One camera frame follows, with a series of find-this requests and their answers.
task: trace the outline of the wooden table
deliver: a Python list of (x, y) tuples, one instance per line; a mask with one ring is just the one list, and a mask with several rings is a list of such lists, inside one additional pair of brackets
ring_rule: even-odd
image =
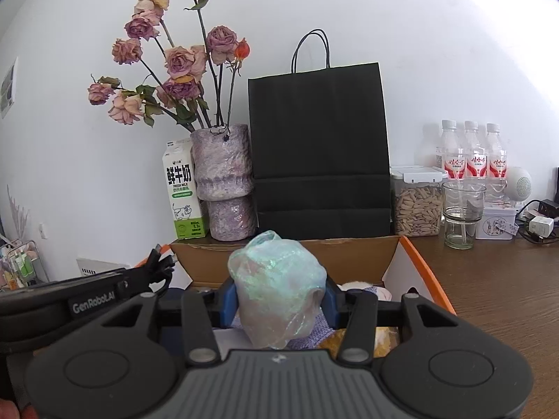
[(523, 419), (559, 417), (559, 243), (476, 240), (459, 251), (441, 238), (412, 238), (456, 313), (516, 348), (534, 389)]

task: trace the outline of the plastic water bottle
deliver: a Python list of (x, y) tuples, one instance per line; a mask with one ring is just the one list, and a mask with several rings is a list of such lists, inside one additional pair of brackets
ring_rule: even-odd
[(443, 120), (443, 133), (435, 155), (436, 166), (448, 172), (449, 179), (462, 179), (466, 170), (464, 149), (456, 133), (456, 121)]
[(487, 154), (477, 136), (477, 121), (464, 121), (464, 150), (466, 154), (466, 178), (479, 179), (485, 185)]
[(487, 124), (487, 192), (488, 201), (505, 199), (507, 185), (507, 151), (502, 145), (498, 124)]

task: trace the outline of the cardboard box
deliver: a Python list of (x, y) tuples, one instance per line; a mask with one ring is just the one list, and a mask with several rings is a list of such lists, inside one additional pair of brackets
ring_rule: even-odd
[[(223, 243), (210, 237), (175, 241), (171, 249), (194, 287), (219, 287), (229, 276), (231, 253), (248, 240)], [(301, 241), (337, 284), (359, 280), (383, 284), (395, 300), (415, 288), (419, 294), (454, 313), (437, 278), (405, 236)]]
[(496, 222), (504, 221), (514, 225), (515, 217), (516, 208), (510, 203), (485, 203), (483, 216), (476, 227), (476, 239), (511, 240), (513, 235), (498, 228)]
[(196, 194), (191, 148), (190, 138), (167, 142), (163, 155), (169, 201), (179, 239), (202, 238), (209, 229), (208, 210)]

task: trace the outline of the black paper bag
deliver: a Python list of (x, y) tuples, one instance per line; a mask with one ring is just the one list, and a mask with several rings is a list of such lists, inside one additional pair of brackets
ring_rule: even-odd
[[(310, 35), (322, 39), (326, 68), (296, 73), (298, 50)], [(249, 80), (260, 227), (298, 239), (388, 235), (390, 168), (378, 63), (331, 67), (328, 39), (318, 29), (301, 39), (291, 70)]]

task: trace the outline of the picture frame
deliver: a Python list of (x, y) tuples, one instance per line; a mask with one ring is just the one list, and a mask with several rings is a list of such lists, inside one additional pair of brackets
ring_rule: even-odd
[(6, 72), (0, 85), (0, 113), (2, 119), (16, 101), (17, 58)]

